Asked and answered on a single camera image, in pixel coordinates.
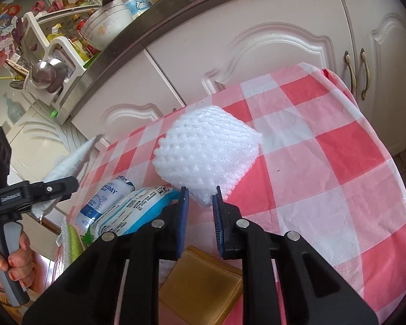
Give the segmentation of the person's left hand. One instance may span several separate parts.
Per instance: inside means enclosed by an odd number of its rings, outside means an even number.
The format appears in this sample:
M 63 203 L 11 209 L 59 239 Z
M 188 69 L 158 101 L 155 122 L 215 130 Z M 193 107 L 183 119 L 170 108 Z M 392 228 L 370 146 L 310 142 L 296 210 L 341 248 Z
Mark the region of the person's left hand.
M 29 237 L 25 232 L 19 238 L 20 248 L 11 253 L 6 260 L 0 253 L 0 270 L 8 273 L 13 281 L 18 281 L 24 288 L 29 288 L 35 279 L 34 261 Z

